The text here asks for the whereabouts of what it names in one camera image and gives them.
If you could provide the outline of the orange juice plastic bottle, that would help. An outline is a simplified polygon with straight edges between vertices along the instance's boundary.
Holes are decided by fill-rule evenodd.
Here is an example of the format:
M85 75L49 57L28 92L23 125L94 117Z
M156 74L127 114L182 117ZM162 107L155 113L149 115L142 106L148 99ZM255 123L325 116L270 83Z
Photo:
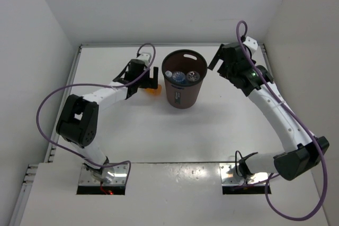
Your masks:
M157 88L145 88L144 91L152 96L159 96L162 93L162 86L157 85Z

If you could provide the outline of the clear plastic bottle white cap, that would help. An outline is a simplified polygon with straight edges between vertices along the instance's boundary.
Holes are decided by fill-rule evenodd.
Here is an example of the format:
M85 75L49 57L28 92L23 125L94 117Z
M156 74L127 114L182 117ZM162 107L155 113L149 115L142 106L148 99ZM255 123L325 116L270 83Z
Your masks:
M200 74L197 71L189 71L186 74L186 79L190 83L197 82L200 79Z

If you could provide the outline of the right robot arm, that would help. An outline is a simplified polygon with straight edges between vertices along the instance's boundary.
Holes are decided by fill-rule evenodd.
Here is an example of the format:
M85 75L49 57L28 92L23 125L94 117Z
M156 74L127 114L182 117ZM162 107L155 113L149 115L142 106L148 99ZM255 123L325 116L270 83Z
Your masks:
M245 96L216 71L208 71L195 104L173 107L167 91L138 92L101 116L110 158L137 163L221 162L236 150L250 155L252 170L272 172L273 157L306 144L301 127L272 121L259 94Z

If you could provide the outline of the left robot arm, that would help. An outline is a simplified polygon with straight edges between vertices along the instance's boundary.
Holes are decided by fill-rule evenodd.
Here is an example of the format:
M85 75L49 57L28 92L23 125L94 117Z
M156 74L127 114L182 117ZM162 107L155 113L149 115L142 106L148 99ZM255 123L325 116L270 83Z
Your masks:
M67 97L57 122L56 132L70 142L85 160L85 167L102 183L112 183L114 175L108 157L95 140L99 113L115 103L129 99L138 89L158 88L158 67L150 77L146 58L132 59L123 71L109 83L86 95Z

